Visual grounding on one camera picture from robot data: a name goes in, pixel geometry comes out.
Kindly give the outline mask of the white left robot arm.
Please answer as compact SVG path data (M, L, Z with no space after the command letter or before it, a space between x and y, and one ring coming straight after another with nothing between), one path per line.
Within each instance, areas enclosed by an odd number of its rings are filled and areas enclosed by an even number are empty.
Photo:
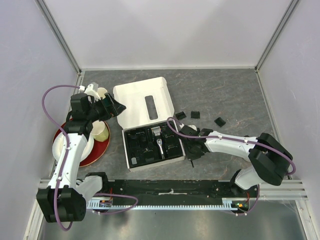
M70 98L71 111L62 129L62 151L55 172L46 188L39 189L37 202L48 223L80 222L86 215L88 201L97 194L106 196L110 185L106 174L91 173L77 185L77 173L82 154L89 141L93 123L120 115L126 107L109 93L95 100L86 93Z

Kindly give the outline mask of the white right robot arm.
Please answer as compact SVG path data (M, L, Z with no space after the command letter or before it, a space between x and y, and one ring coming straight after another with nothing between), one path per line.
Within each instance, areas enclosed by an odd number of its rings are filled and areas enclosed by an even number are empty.
M167 128L178 139L178 147L183 157L191 160L199 159L205 153L225 153L250 161L252 166L235 173L235 179L229 184L229 191L235 197L242 196L249 188L261 183L279 186L286 175L292 158L280 146L262 143L259 138L226 135L204 128L178 123L172 116L174 107L169 94L153 98L157 114L167 117Z

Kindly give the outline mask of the small white oil bottle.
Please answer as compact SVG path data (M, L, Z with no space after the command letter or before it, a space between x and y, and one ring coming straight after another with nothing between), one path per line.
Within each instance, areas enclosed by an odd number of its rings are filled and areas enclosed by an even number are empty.
M131 158L131 162L133 165L137 164L137 159L135 157L132 157Z

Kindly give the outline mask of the black silver hair clipper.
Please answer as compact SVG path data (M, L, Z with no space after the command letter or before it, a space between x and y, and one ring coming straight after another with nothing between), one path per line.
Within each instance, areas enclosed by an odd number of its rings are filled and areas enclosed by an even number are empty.
M163 141L162 141L162 137L161 137L161 128L159 126L155 126L151 128L152 133L155 137L155 141L159 147L159 151L160 151L160 155L161 158L164 160L165 159L165 154L164 154L164 150L163 150Z

